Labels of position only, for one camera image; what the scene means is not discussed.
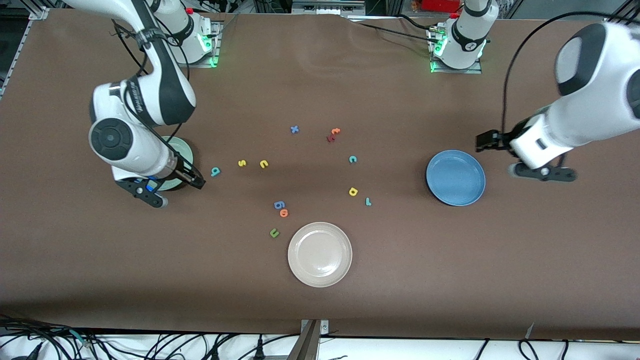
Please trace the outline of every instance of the white floor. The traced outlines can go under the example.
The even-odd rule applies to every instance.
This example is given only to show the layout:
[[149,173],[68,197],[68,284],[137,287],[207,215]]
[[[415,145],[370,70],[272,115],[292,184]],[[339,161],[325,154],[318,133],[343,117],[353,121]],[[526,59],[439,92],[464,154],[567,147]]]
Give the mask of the white floor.
[[[99,336],[104,341],[128,350],[141,356],[145,355],[150,347],[156,343],[157,335],[105,335]],[[193,335],[181,337],[168,345],[156,357],[165,360],[166,356]],[[267,335],[263,340],[274,338],[276,335]],[[196,339],[179,351],[184,356],[172,356],[178,360],[201,360],[206,351],[211,348],[216,335],[206,335],[206,341]],[[223,344],[220,348],[220,360],[238,360],[241,355],[256,346],[257,335],[241,335]],[[10,337],[2,337],[4,343]],[[267,356],[287,355],[292,349],[297,337],[285,338],[274,341],[264,346]],[[9,360],[17,356],[27,356],[40,340],[27,340],[19,338],[0,348],[0,359]],[[474,360],[482,345],[482,340],[401,340],[401,339],[322,339],[319,347],[318,360],[331,360],[347,356],[347,360],[389,360],[389,359],[426,359],[426,360]],[[540,360],[560,360],[564,343],[560,341],[532,341],[531,342]],[[65,348],[73,357],[74,351],[70,345]],[[105,353],[97,350],[101,360],[107,360]],[[534,359],[529,349],[525,346],[525,353]],[[84,359],[93,359],[94,356],[88,348],[81,351]],[[135,357],[111,351],[115,360],[134,360]],[[595,343],[595,342],[571,342],[565,357],[566,360],[636,360],[640,357],[639,344],[627,343]],[[490,341],[485,348],[482,360],[510,360],[522,359],[518,351],[517,341]],[[58,360],[54,347],[50,343],[43,345],[38,360]]]

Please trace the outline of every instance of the black cable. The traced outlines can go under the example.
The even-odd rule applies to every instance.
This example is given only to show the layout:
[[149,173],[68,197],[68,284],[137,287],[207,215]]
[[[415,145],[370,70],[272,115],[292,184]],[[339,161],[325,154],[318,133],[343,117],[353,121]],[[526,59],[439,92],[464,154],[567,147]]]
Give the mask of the black cable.
[[122,350],[121,348],[115,347],[114,344],[110,343],[109,341],[103,341],[106,345],[109,345],[113,350],[116,350],[117,352],[121,353],[121,354],[125,354],[125,355],[129,355],[129,356],[134,356],[134,357],[139,357],[140,359],[144,359],[145,356],[141,355],[141,354],[135,354],[134,352],[129,352],[126,350]]
[[169,355],[167,355],[166,360],[171,359],[171,356],[173,356],[175,353],[177,353],[184,345],[187,345],[191,341],[196,340],[197,338],[200,338],[200,337],[204,338],[204,334],[196,335],[196,336],[192,337],[191,339],[188,339],[187,341],[183,342],[180,346],[176,347],[172,352],[170,352]]
[[171,355],[170,357],[167,357],[167,358],[166,358],[166,360],[171,360],[171,358],[172,358],[173,356],[182,356],[182,360],[187,360],[187,358],[186,358],[186,357],[184,357],[184,355],[182,355],[182,354],[181,354],[181,353],[179,353],[179,352],[175,353],[174,355]]
[[385,29],[385,28],[381,28],[379,26],[373,26],[373,25],[369,25],[369,24],[362,24],[361,22],[359,22],[358,24],[362,25],[362,26],[366,26],[368,28],[372,28],[372,29],[378,29],[378,30],[382,30],[382,31],[387,31],[389,33],[394,33],[394,34],[398,34],[398,35],[402,35],[404,37],[410,37],[410,38],[417,38],[420,40],[425,40],[427,42],[438,42],[436,39],[432,39],[432,38],[424,38],[424,37],[419,37],[416,35],[411,35],[411,34],[407,34],[407,33],[401,33],[400,31],[396,31],[396,30],[391,30],[391,29]]
[[145,66],[147,66],[147,60],[149,59],[149,56],[147,55],[147,53],[145,53],[145,57],[144,59],[142,59],[142,64],[140,65],[140,68],[138,68],[138,71],[136,72],[136,77],[139,78],[140,75],[142,75],[142,73],[144,72],[145,74],[148,74],[147,70],[145,69]]
[[[171,336],[171,334],[167,334],[165,337],[162,337],[162,334],[158,334],[158,340],[156,340],[156,343],[154,344],[154,346],[152,346],[152,347],[150,347],[150,348],[149,348],[149,351],[147,351],[147,353],[145,354],[144,359],[145,359],[145,360],[146,360],[146,359],[152,359],[153,357],[155,357],[155,356],[157,355],[157,353],[159,352],[159,351],[158,351],[158,347],[160,346],[160,343],[161,343],[163,340],[168,339],[168,338],[169,338],[169,336]],[[154,349],[155,349],[154,355],[153,355],[153,357],[150,357],[149,355],[151,355],[151,352],[152,352],[152,351],[154,351]]]
[[482,356],[484,348],[486,347],[487,344],[489,344],[489,338],[484,339],[484,343],[480,347],[480,351],[478,352],[478,355],[476,355],[475,360],[480,360],[480,357]]
[[178,126],[175,127],[175,129],[173,130],[173,132],[171,133],[171,135],[169,136],[169,139],[167,139],[167,142],[170,142],[171,139],[178,133],[178,130],[180,130],[180,126],[182,126],[183,123],[178,124]]
[[42,338],[45,338],[48,342],[50,342],[51,345],[53,345],[53,347],[56,349],[56,353],[58,355],[58,360],[62,360],[61,353],[64,354],[64,356],[67,358],[67,360],[73,360],[71,358],[71,356],[69,355],[69,353],[65,350],[65,348],[62,345],[60,345],[60,343],[57,340],[55,340],[52,336],[50,336],[47,333],[41,331],[40,329],[37,329],[36,327],[32,327],[31,325],[28,325],[28,324],[24,324],[23,328],[31,331],[32,333],[35,333],[35,334],[39,335]]
[[238,335],[239,334],[229,334],[224,339],[220,340],[219,343],[218,338],[220,337],[220,335],[218,335],[218,338],[216,338],[216,342],[214,343],[213,347],[206,354],[204,354],[202,360],[208,360],[209,357],[218,355],[218,349],[222,346],[222,344],[231,340],[232,338],[235,338]]
[[93,358],[94,358],[95,360],[100,359],[100,358],[98,357],[98,353],[95,351],[95,345],[94,345],[93,343],[91,343],[91,346],[89,347],[89,351],[91,351],[91,353],[93,354]]
[[16,340],[18,338],[23,337],[24,335],[16,335],[14,336],[12,339],[9,339],[7,342],[3,343],[2,345],[0,345],[0,348],[3,348],[5,345],[9,344],[10,342],[12,342],[13,340]]
[[135,57],[135,55],[133,55],[133,53],[132,53],[132,52],[131,52],[131,50],[129,49],[129,46],[128,46],[128,45],[127,45],[127,43],[124,41],[124,37],[122,36],[122,33],[123,33],[123,31],[122,31],[122,30],[123,30],[124,28],[123,28],[121,25],[119,25],[119,24],[116,22],[116,20],[111,19],[111,22],[113,23],[113,28],[115,29],[116,34],[118,35],[118,38],[120,39],[120,42],[122,43],[122,45],[124,46],[124,48],[125,48],[125,49],[127,50],[127,52],[129,53],[129,56],[131,56],[131,58],[133,59],[133,61],[135,61],[135,62],[136,62],[136,64],[138,64],[138,68],[139,68],[139,69],[142,69],[142,71],[143,71],[145,74],[147,74],[147,75],[148,75],[149,73],[145,70],[144,66],[140,63],[140,61],[138,61],[138,59]]
[[608,13],[601,13],[601,12],[568,12],[568,13],[564,13],[562,15],[558,15],[556,17],[553,17],[553,18],[543,22],[542,24],[540,24],[537,28],[533,29],[533,31],[530,32],[527,35],[527,37],[524,38],[522,43],[520,43],[520,46],[518,46],[518,49],[516,50],[515,54],[511,58],[511,62],[509,63],[509,67],[507,68],[507,74],[504,77],[504,86],[502,87],[502,120],[501,120],[501,123],[500,123],[500,131],[501,131],[501,133],[504,134],[504,130],[506,128],[507,85],[509,83],[509,75],[511,74],[511,69],[513,68],[513,64],[516,62],[516,58],[520,54],[520,51],[522,50],[524,45],[527,43],[527,41],[529,41],[529,39],[533,35],[535,35],[535,33],[540,31],[540,29],[544,28],[545,26],[551,24],[552,22],[554,22],[556,20],[563,19],[563,18],[569,17],[569,16],[576,16],[576,15],[590,15],[590,16],[599,16],[599,17],[610,17],[610,18],[613,18],[613,19],[628,20],[630,22],[633,22],[634,24],[640,24],[640,21],[638,21],[638,20],[629,19],[629,18],[626,18],[626,17],[613,15],[613,14],[608,14]]
[[560,360],[564,360],[564,357],[566,356],[566,352],[567,350],[569,350],[569,340],[563,340],[564,342],[564,350],[562,351],[562,355],[560,356]]
[[[268,343],[272,343],[274,341],[280,340],[280,339],[284,339],[284,338],[290,338],[291,336],[299,336],[300,334],[289,334],[289,335],[282,335],[282,336],[278,336],[277,338],[273,338],[271,340],[267,340],[265,341],[262,346],[267,345]],[[244,355],[242,355],[241,357],[238,357],[238,360],[242,360],[244,359],[245,356],[248,356],[249,354],[251,354],[252,352],[256,351],[258,349],[258,347],[255,347],[249,351],[247,351]]]
[[253,355],[253,360],[264,360],[266,356],[264,355],[264,350],[262,349],[263,345],[262,334],[260,334],[260,337],[258,337],[258,345],[255,346],[256,349],[255,355]]
[[[161,346],[160,348],[158,348],[158,347],[156,346],[156,351],[154,352],[154,355],[153,355],[152,357],[148,357],[148,355],[151,353],[151,350],[149,350],[149,352],[147,353],[147,358],[149,358],[149,359],[155,359],[155,358],[156,358],[156,356],[158,356],[158,355],[160,354],[160,351],[162,351],[162,349],[166,348],[170,343],[172,343],[172,342],[174,342],[174,341],[178,340],[179,338],[181,338],[181,337],[183,337],[183,336],[185,336],[185,335],[186,335],[186,334],[180,334],[180,335],[176,336],[175,338],[173,338],[173,339],[171,339],[171,340],[167,341],[166,343],[164,343],[164,345],[163,345],[163,346]],[[171,335],[167,335],[167,336],[165,336],[165,337],[164,337],[164,339],[162,339],[162,340],[166,340],[167,338],[169,338],[169,336],[171,336]]]
[[531,349],[531,352],[533,353],[534,358],[536,360],[540,360],[538,359],[538,354],[536,354],[536,351],[533,349],[533,346],[531,345],[531,343],[529,343],[529,340],[527,339],[522,339],[518,341],[518,350],[520,351],[520,355],[522,355],[522,357],[524,357],[526,360],[532,360],[529,356],[526,356],[524,354],[524,351],[522,350],[522,344],[527,344],[529,346],[529,349]]
[[74,360],[78,359],[78,360],[83,360],[82,358],[82,354],[80,354],[80,347],[78,346],[78,344],[76,343],[77,339],[74,338],[66,338],[66,337],[62,337],[64,340],[67,341],[67,343],[69,343],[69,345],[71,345],[71,348],[74,349]]
[[407,20],[408,22],[410,22],[410,23],[411,23],[411,25],[415,26],[416,28],[423,29],[423,30],[428,30],[428,29],[429,29],[429,26],[420,25],[420,24],[418,24],[417,22],[413,21],[413,19],[411,19],[409,16],[407,16],[407,15],[405,15],[405,14],[403,14],[403,13],[400,13],[400,14],[395,15],[395,16],[396,16],[396,17],[401,17],[401,18],[403,18],[404,20]]
[[107,349],[107,346],[105,346],[105,344],[102,341],[96,341],[96,343],[98,344],[98,347],[102,350],[102,352],[107,354],[107,357],[109,358],[109,360],[115,360],[115,358],[111,355],[111,352],[109,352],[109,349]]

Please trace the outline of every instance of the plate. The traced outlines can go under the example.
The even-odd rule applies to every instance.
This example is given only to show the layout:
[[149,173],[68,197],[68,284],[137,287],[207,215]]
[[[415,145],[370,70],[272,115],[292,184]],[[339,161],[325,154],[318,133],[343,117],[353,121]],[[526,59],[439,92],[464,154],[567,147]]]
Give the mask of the plate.
[[480,163],[460,150],[446,150],[434,156],[427,165],[429,189],[440,201],[453,206],[466,206],[480,199],[486,178]]
[[[169,136],[163,136],[162,138],[167,140],[167,139],[169,139]],[[187,144],[183,139],[176,138],[174,136],[169,141],[169,145],[171,145],[177,152],[180,153],[180,155],[182,155],[185,159],[187,159],[188,162],[193,164],[193,152],[191,152],[191,148],[189,147],[189,144]],[[184,166],[186,168],[191,168],[187,164],[184,164]],[[182,180],[180,180],[180,179],[173,179],[173,180],[165,181],[162,184],[162,186],[160,186],[158,191],[161,192],[161,191],[165,191],[165,190],[171,190],[171,189],[175,188],[176,186],[180,185],[181,182],[182,182]]]
[[349,238],[328,222],[304,225],[289,244],[289,267],[305,284],[325,288],[342,280],[351,267]]

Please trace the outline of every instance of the light green plate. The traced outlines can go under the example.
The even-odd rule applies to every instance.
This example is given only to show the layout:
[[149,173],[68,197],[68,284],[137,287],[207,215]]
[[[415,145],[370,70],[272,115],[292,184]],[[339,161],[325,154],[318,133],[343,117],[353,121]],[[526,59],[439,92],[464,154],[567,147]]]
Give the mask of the light green plate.
[[[167,140],[167,139],[169,139],[169,136],[163,136],[162,138]],[[171,145],[177,152],[180,153],[180,155],[182,155],[185,159],[187,159],[190,163],[193,164],[193,152],[191,152],[191,148],[189,147],[189,144],[187,144],[183,139],[176,138],[174,136],[169,141],[169,145]],[[186,168],[191,168],[187,164],[185,164],[184,166]],[[181,182],[182,182],[182,180],[180,180],[180,179],[173,179],[173,180],[165,181],[164,184],[162,184],[162,186],[160,186],[160,189],[158,189],[158,191],[161,192],[161,191],[165,191],[165,190],[171,190],[171,189],[175,188],[176,186],[180,185]]]

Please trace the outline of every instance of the brown tablecloth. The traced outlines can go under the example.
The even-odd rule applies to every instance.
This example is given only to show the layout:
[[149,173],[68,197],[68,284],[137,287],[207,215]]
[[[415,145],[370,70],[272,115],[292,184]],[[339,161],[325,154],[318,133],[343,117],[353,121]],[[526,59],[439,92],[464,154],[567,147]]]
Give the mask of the brown tablecloth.
[[[295,332],[329,318],[346,335],[521,338],[535,322],[537,338],[637,338],[640,132],[572,151],[573,184],[513,179],[505,152],[474,155],[487,185],[471,206],[424,182],[436,153],[472,153],[499,126],[507,64],[538,24],[496,22],[483,74],[462,76],[430,73],[420,40],[338,16],[239,15],[218,68],[192,69],[198,108],[179,133],[221,175],[154,209],[88,145],[93,88],[135,64],[108,19],[53,10],[0,101],[2,309],[87,327]],[[525,48],[510,126],[558,97],[556,52],[583,25],[552,24]],[[287,264],[315,221],[342,228],[354,254],[323,289]]]

